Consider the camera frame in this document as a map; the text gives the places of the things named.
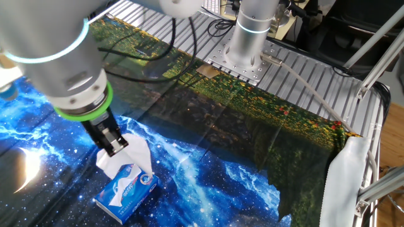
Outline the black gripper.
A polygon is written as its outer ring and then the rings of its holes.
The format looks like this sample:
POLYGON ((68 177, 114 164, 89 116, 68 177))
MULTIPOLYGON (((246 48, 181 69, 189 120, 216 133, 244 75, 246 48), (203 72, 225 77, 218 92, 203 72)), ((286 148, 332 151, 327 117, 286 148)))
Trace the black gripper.
POLYGON ((107 152, 112 157, 128 146, 110 108, 96 119, 84 121, 81 124, 96 144, 98 152, 107 152))

